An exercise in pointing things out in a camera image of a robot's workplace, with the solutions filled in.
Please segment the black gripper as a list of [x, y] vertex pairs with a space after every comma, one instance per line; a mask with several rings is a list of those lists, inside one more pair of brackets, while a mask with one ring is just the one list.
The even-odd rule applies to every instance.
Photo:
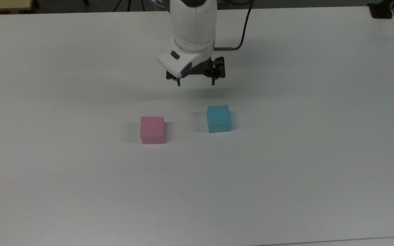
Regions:
[[[183, 77], [188, 75], [204, 75], [211, 78], [211, 85], [214, 86], [216, 80], [225, 78], [225, 58], [217, 57], [212, 60], [210, 57], [196, 65], [189, 63], [183, 69]], [[166, 71], [166, 79], [175, 81], [177, 86], [181, 86], [181, 78], [181, 75], [177, 77]]]

